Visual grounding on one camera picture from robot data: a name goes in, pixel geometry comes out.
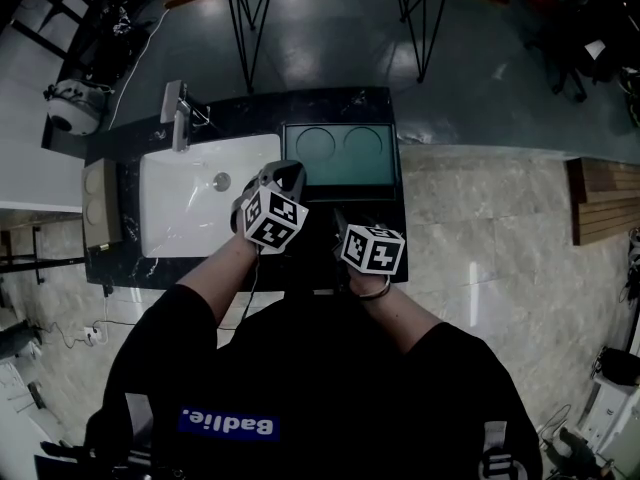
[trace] bracelet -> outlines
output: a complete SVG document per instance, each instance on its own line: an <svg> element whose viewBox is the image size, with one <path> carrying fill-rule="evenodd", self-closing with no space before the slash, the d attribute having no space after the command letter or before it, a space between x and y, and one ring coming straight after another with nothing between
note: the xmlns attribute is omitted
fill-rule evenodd
<svg viewBox="0 0 640 480"><path fill-rule="evenodd" d="M389 291L391 291L391 277L389 276L386 276L386 277L387 277L387 281L384 283L384 286L382 287L381 290L378 290L377 292L374 292L374 293L368 293L366 295L357 295L357 297L363 302L376 300L384 297L387 293L389 293Z"/></svg>

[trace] wall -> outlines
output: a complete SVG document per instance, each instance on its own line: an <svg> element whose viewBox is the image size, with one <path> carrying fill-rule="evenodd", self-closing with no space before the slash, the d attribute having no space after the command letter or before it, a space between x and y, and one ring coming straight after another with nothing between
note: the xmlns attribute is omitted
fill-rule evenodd
<svg viewBox="0 0 640 480"><path fill-rule="evenodd" d="M87 9L81 0L65 3L81 16ZM22 6L14 17L34 30L51 7L44 0L23 0ZM58 14L40 35L67 50L76 28L70 18ZM42 92L56 82L61 66L62 59L12 27L0 35L0 208L81 207L80 190L71 181L79 187L82 162L40 149L47 115Z"/></svg>

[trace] black t-shirt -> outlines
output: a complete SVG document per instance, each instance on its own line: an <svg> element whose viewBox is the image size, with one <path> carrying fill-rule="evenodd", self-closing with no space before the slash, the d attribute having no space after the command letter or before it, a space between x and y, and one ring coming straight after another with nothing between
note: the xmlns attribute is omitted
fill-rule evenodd
<svg viewBox="0 0 640 480"><path fill-rule="evenodd" d="M211 309L176 285L133 328L85 444L105 461L132 446L126 393L147 395L153 460L190 478L344 471L477 478L484 424L541 477L536 432L485 343L448 324L401 355L351 298L285 297L216 349Z"/></svg>

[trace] hand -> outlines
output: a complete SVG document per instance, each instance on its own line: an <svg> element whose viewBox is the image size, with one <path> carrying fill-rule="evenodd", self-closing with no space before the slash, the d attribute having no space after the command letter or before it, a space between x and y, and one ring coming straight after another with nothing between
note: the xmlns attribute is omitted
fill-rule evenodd
<svg viewBox="0 0 640 480"><path fill-rule="evenodd" d="M369 295L371 293L379 292L384 288L384 285L387 282L384 276L362 274L351 265L347 265L347 270L351 277L349 289L355 295Z"/></svg>

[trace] white sink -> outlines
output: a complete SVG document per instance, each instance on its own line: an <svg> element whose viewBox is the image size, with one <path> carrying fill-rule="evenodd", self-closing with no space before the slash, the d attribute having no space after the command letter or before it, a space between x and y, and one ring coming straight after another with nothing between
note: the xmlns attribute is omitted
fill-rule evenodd
<svg viewBox="0 0 640 480"><path fill-rule="evenodd" d="M182 153L169 149L142 157L142 254L184 258L214 253L232 236L231 203L265 164L281 158L280 137L274 134L194 144Z"/></svg>

